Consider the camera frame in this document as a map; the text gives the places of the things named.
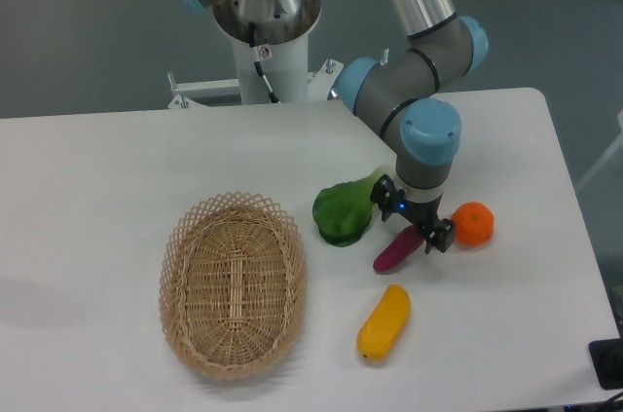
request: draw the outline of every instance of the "black cable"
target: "black cable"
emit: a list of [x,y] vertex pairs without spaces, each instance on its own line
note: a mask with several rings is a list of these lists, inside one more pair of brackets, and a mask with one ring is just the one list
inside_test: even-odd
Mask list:
[[[249,47],[251,49],[255,49],[257,44],[255,43],[255,24],[253,22],[249,23]],[[257,75],[264,81],[266,84],[266,88],[269,91],[269,99],[271,103],[279,103],[279,97],[276,96],[275,91],[271,87],[271,83],[269,83],[268,78],[266,77],[266,73],[264,72],[264,68],[262,67],[262,62],[258,59],[253,62],[253,66],[255,66],[255,72]]]
[[621,397],[623,397],[623,392],[615,394],[613,397],[603,402],[602,405],[600,405],[597,408],[596,412],[614,412],[613,410],[610,409],[610,406],[616,401],[616,399],[619,399]]

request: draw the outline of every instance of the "orange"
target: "orange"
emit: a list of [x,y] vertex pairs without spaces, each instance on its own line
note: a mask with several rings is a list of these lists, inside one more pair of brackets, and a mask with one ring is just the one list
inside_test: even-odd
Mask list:
[[452,214],[452,220],[457,224],[455,239],[459,243],[478,246],[494,235],[494,215],[482,203],[465,203]]

